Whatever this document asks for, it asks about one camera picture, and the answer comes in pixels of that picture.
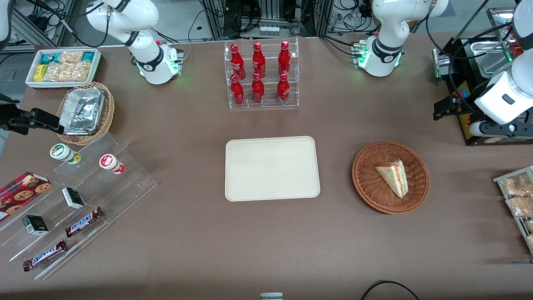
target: round wicker basket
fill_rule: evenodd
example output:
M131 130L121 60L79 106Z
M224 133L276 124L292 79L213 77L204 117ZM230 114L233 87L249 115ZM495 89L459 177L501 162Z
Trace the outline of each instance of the round wicker basket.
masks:
M396 196L376 171L378 163L401 159L405 166L409 192ZM407 214L424 203L430 190L430 176L422 159L407 146L394 141L377 141L359 151L352 165L352 180L357 192L373 208L386 214Z
M109 92L109 90L106 88L105 85L99 82L91 82L91 83L83 84L83 85L75 87L74 89L88 89L88 88L99 88L106 93L106 98L104 100L104 106L102 107L102 116L100 117L100 128L98 129L98 132L92 136L58 135L59 138L65 143L76 144L79 146L88 145L90 142L102 138L106 134L106 132L109 131L109 128L111 127L111 123L113 122L113 113L115 112L115 100L113 99L113 95L111 95L111 93ZM65 104L66 98L67 98L67 95L63 97L63 101L61 101L61 104L59 105L58 112L56 113L58 117L61 116L61 112L63 112L63 105Z

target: snickers bar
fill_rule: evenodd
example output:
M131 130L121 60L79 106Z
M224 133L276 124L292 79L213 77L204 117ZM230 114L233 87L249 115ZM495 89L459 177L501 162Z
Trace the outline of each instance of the snickers bar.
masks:
M33 259L27 260L24 262L24 271L28 272L29 270L33 269L38 264L42 263L43 261L51 258L52 256L56 255L60 252L66 252L67 251L67 244L64 240L59 241L57 245L54 247L48 249L47 251L44 251L39 256L34 257Z
M65 229L65 232L67 232L67 237L69 238L73 236L76 232L82 230L94 220L100 218L100 216L102 216L103 214L104 212L98 206L95 210L91 211L91 213L85 216L83 219L79 220L78 222L75 222L74 225Z

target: table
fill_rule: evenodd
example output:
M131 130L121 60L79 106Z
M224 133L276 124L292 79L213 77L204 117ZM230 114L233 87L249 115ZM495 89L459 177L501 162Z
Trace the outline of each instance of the table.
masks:
M433 103L447 89L433 79L432 48L412 35L400 66L374 78L323 41L300 38L300 107L274 111L228 109L221 42L194 44L183 76L161 86L139 76L126 48L101 48L99 79L116 101L111 132L160 184L45 281L0 249L2 300L257 299L266 291L357 299L379 279L421 299L531 299L533 267L511 264L530 256L491 179L531 165L533 148L466 147L455 118L434 122ZM55 112L64 93L28 88L22 107ZM318 197L225 199L229 140L304 135L316 141ZM429 196L413 213L382 214L353 187L357 151L385 139L411 147L429 170ZM0 184L52 171L57 141L42 130L12 134ZM409 299L394 286L367 299L391 295Z

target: white tray of snacks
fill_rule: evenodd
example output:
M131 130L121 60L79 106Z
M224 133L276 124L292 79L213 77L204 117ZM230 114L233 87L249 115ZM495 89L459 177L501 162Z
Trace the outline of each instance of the white tray of snacks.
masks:
M100 51L93 48L39 50L26 84L34 89L60 89L90 83L100 57Z

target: red bottle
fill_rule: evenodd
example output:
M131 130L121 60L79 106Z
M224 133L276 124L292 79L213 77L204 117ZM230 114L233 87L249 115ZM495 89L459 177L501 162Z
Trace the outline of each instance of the red bottle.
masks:
M261 78L265 78L267 75L267 67L265 65L265 54L261 50L261 43L254 43L254 56L252 57L252 62L254 63L254 72L259 73Z
M279 76L278 82L278 103L279 105L285 105L289 102L289 88L290 84L287 82L287 73L283 73Z
M252 91L254 92L254 101L257 104L263 103L265 99L265 85L261 81L258 72L254 73L254 82L252 82Z
M235 74L231 74L231 95L233 97L233 102L235 102L236 106L243 106L244 105L244 90L243 86L239 82L239 78Z
M244 59L243 56L239 53L239 46L233 44L230 46L231 49L231 68L233 73L239 76L240 80L246 78L246 71L244 71Z
M287 74L290 71L290 52L289 52L289 42L283 41L281 42L281 51L279 52L278 56L278 73L281 76L283 72L286 72Z

